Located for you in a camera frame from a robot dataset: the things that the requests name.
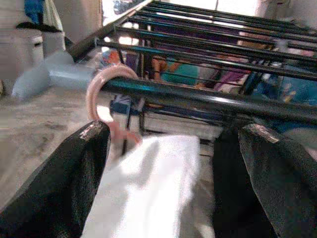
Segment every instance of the clothes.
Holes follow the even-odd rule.
[[[43,2],[44,0],[25,0],[24,11],[25,15],[30,17],[36,24],[41,24],[39,14],[43,15]]]
[[[214,68],[206,68],[204,66],[211,66],[207,63],[200,64],[201,67],[198,68],[198,78],[200,80],[197,80],[197,83],[203,83],[206,84],[208,80],[215,80],[215,77],[217,76],[219,70]]]
[[[82,238],[176,238],[197,179],[199,139],[143,140],[105,170]]]
[[[63,31],[63,25],[53,0],[45,0],[43,23],[49,26],[54,26],[56,29]]]
[[[223,131],[214,143],[211,160],[214,181],[215,211],[213,228],[216,238],[274,238],[272,225],[254,193],[244,164],[238,128]]]
[[[244,82],[246,81],[248,75],[245,74],[242,78],[240,78],[238,81],[236,81],[236,84],[238,85],[243,85]],[[230,84],[222,84],[219,88],[219,92],[224,92],[224,93],[230,93],[230,94],[239,94],[240,91],[240,86],[236,85],[230,85]]]
[[[110,113],[112,114],[113,112],[119,113],[119,114],[127,114],[128,111],[128,106],[129,106],[129,101],[127,103],[124,103],[121,101],[121,99],[118,99],[118,103],[116,101],[111,101],[110,102]],[[131,116],[137,116],[139,115],[140,112],[136,110],[135,108],[130,108],[130,115]]]
[[[317,162],[299,143],[262,125],[239,131],[252,187],[278,237],[317,237]]]
[[[16,28],[26,28],[26,29],[37,29],[40,30],[42,32],[61,32],[60,30],[58,30],[56,27],[54,26],[48,26],[48,25],[38,25],[38,24],[34,24],[32,22],[22,22],[19,23]]]
[[[93,121],[66,138],[0,213],[14,238],[79,238],[104,170],[110,130]]]
[[[288,130],[283,135],[291,138],[304,147],[317,150],[317,129],[316,128],[295,128]]]
[[[214,90],[219,91],[219,89],[223,85],[223,83],[238,82],[247,73],[247,71],[245,71],[245,70],[239,70],[239,71],[241,71],[241,73],[231,72],[231,71],[226,72],[226,74],[221,77],[220,83],[217,83],[215,85]]]
[[[167,62],[168,67],[171,67],[173,64],[173,62]],[[186,63],[181,64],[174,72],[167,71],[166,73],[161,73],[161,79],[171,83],[195,85],[196,78],[198,78],[198,67]]]
[[[299,72],[309,72],[305,69],[291,65],[286,65],[285,69]],[[317,83],[298,78],[280,78],[277,75],[264,74],[260,83],[253,91],[252,96],[257,98],[261,97],[279,100],[286,103],[315,106],[317,105]],[[316,128],[314,125],[284,121],[271,121],[267,126],[276,129],[278,132],[285,132],[299,127]]]

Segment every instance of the white cloth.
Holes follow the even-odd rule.
[[[198,178],[199,150],[194,136],[144,139],[104,171],[82,237],[178,237],[182,209]]]
[[[43,23],[63,31],[63,26],[53,0],[44,1]]]

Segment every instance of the floor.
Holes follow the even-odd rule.
[[[101,93],[98,111],[105,120],[111,120],[107,106],[113,95]],[[16,193],[26,178],[70,134],[89,122],[85,108],[85,93],[50,88],[28,102],[11,98],[0,99],[0,211]],[[125,125],[124,115],[114,119]],[[131,120],[131,130],[138,132],[138,118]],[[221,128],[190,119],[147,114],[145,127],[170,134],[197,135],[213,141]],[[121,155],[122,144],[112,144],[107,166]],[[210,167],[212,143],[201,145],[200,179],[194,199],[182,216],[181,237],[212,238],[210,225],[213,210],[213,181]]]

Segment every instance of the light blue object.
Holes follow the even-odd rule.
[[[33,23],[40,24],[39,13],[43,14],[44,0],[24,0],[25,15],[30,17]]]
[[[56,52],[17,78],[12,96],[26,100],[51,86],[87,90],[95,69],[76,65],[67,52]]]

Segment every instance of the wall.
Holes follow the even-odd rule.
[[[54,0],[66,36],[78,42],[102,26],[101,0]]]
[[[0,0],[0,29],[12,29],[23,21],[30,21],[24,14],[24,0]]]
[[[310,27],[317,29],[317,0],[293,0],[289,16],[302,19]]]

